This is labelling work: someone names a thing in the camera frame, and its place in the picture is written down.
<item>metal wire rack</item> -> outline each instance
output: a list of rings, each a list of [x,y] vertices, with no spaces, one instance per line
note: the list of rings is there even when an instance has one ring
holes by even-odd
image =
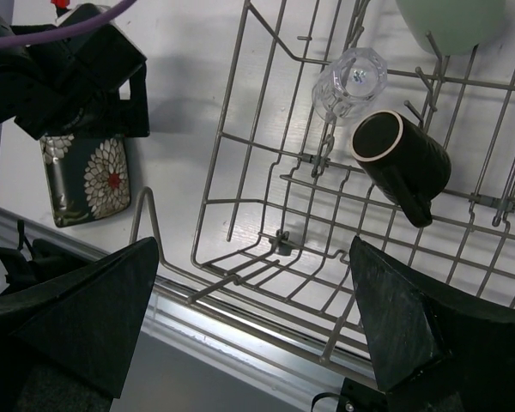
[[[418,88],[425,94],[420,109],[410,100],[400,102],[408,109],[405,115],[413,114],[420,127],[430,131],[458,159],[465,156],[458,157],[456,152],[461,150],[457,148],[451,151],[451,143],[470,89],[479,93],[494,90],[501,96],[494,130],[484,149],[465,154],[481,156],[474,189],[466,191],[449,185],[434,201],[433,225],[426,229],[411,227],[402,211],[374,190],[358,165],[346,156],[343,132],[320,123],[308,101],[307,106],[303,105],[306,121],[294,123],[302,94],[310,94],[310,88],[302,86],[306,70],[314,68],[316,74],[329,63],[333,39],[342,21],[349,22],[342,50],[359,44],[368,6],[373,1],[355,0],[351,16],[346,19],[340,15],[342,4],[347,2],[336,0],[334,12],[328,17],[330,32],[321,58],[311,57],[321,0],[312,7],[307,33],[297,37],[300,54],[282,37],[288,0],[279,2],[273,25],[252,1],[245,1],[191,255],[199,271],[193,273],[170,264],[162,251],[162,264],[184,280],[163,277],[157,283],[170,299],[346,376],[352,376],[348,362],[355,356],[368,358],[348,260],[348,246],[354,236],[361,236],[452,286],[515,307],[515,136],[511,136],[511,153],[496,151],[504,119],[515,98],[515,66],[509,82],[473,79],[480,49],[476,47],[463,70],[456,68],[456,73],[451,74],[451,58],[440,54],[430,34],[429,41],[436,51],[431,74],[421,67],[405,71],[390,66],[390,82],[408,80],[411,85],[405,87]],[[245,80],[244,70],[239,74],[238,69],[250,20],[257,22],[270,40],[251,128],[243,135],[230,132],[228,123],[229,113],[236,112],[233,90],[237,80]],[[260,121],[268,104],[268,87],[275,84],[274,61],[279,56],[289,59],[297,69],[288,106],[282,108],[284,128],[271,133],[262,128]],[[449,112],[439,104],[447,88],[447,99],[453,103]],[[443,111],[448,121],[440,122],[433,134],[435,116]],[[498,167],[496,156],[507,162],[500,169],[505,171],[503,182],[494,187],[497,192],[493,193],[491,187],[485,190],[485,182],[491,169]],[[215,183],[221,173],[218,168],[225,162],[236,163],[239,168],[236,176],[231,173],[230,181],[235,183],[228,190],[223,183]],[[234,190],[230,197],[215,194],[230,189]],[[154,236],[161,244],[149,188],[137,199],[130,240],[137,238],[145,199]],[[222,240],[217,235],[206,240],[207,233],[218,230]]]

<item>mug rim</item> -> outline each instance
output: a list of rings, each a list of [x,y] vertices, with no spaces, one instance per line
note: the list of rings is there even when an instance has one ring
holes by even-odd
[[[363,157],[363,156],[360,156],[354,150],[354,146],[353,146],[354,135],[356,134],[357,130],[362,126],[362,124],[365,121],[367,121],[372,116],[375,116],[376,114],[380,114],[380,113],[388,113],[388,114],[394,116],[397,119],[397,121],[398,121],[397,138],[395,139],[395,142],[393,142],[393,144],[386,151],[384,151],[384,152],[382,152],[380,154],[376,154],[374,157]],[[391,153],[395,149],[395,147],[399,144],[399,142],[401,141],[401,138],[403,137],[403,130],[404,130],[403,117],[400,114],[398,114],[397,112],[395,112],[393,110],[378,110],[376,112],[373,112],[373,113],[369,114],[365,118],[363,118],[356,125],[356,127],[354,128],[353,133],[351,134],[351,138],[349,139],[349,150],[351,151],[351,154],[353,155],[353,157],[357,161],[363,161],[363,162],[378,161],[378,160],[383,159],[384,157],[386,157],[389,153]]]

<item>wire basket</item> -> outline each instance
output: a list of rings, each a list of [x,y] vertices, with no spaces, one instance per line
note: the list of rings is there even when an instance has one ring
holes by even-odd
[[[349,376],[348,362],[369,359],[348,260],[354,236],[515,308],[515,30],[465,57],[429,56],[410,38],[393,57],[408,36],[399,17],[382,32],[394,5],[302,3],[281,0],[275,15],[244,3],[191,256],[200,270],[162,253],[185,280],[159,284],[172,299]],[[389,65],[377,106],[413,115],[452,158],[453,178],[426,229],[412,227],[350,157],[350,129],[313,113],[319,71],[367,33]],[[138,198],[131,238],[145,198],[160,242],[150,189]]]

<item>dish rack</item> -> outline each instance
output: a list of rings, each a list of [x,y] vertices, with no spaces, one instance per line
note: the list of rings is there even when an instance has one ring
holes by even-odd
[[[433,225],[416,229],[351,159],[348,131],[314,115],[312,80],[305,80],[316,78],[330,55],[336,58],[360,44],[367,20],[376,20],[367,19],[374,2],[336,0],[324,13],[316,0],[306,17],[306,33],[297,36],[283,31],[288,0],[279,2],[273,16],[260,13],[256,2],[244,2],[191,255],[198,271],[171,264],[161,249],[161,263],[178,277],[157,279],[157,288],[169,299],[353,377],[351,362],[369,359],[348,260],[354,236],[456,288],[515,308],[515,133],[502,138],[506,115],[515,112],[515,64],[509,82],[474,78],[482,46],[464,58],[445,57],[430,35],[437,52],[421,58],[431,69],[399,70],[387,58],[391,84],[378,105],[414,116],[453,159],[456,182],[433,201]],[[315,33],[319,17],[328,22],[323,38]],[[235,90],[244,87],[251,72],[239,64],[243,53],[255,50],[252,42],[245,47],[251,24],[268,38],[268,46],[260,49],[266,52],[260,54],[263,82],[252,90],[257,98],[249,128],[236,130],[229,120],[239,116],[239,98],[246,94]],[[340,32],[341,40],[336,37]],[[313,50],[317,43],[322,55]],[[334,45],[342,47],[334,53]],[[288,66],[294,67],[290,82],[284,78]],[[275,78],[279,70],[280,80]],[[279,87],[285,100],[278,101]],[[277,92],[274,99],[268,97],[271,88]],[[495,95],[499,111],[485,115],[493,124],[485,125],[488,136],[479,141],[468,124],[458,122],[462,112],[469,114],[467,101],[476,100],[475,94],[480,99],[485,91]],[[401,99],[404,95],[411,98]],[[463,129],[467,138],[458,140]],[[475,174],[459,178],[473,161]],[[239,173],[224,170],[226,164]],[[145,201],[161,247],[149,188],[136,201],[130,241],[137,239]],[[374,386],[371,379],[358,379]]]

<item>red flower center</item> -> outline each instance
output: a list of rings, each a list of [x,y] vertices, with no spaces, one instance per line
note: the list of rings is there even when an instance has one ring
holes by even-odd
[[[117,189],[120,186],[120,175],[118,173],[110,174],[107,183],[112,189]]]

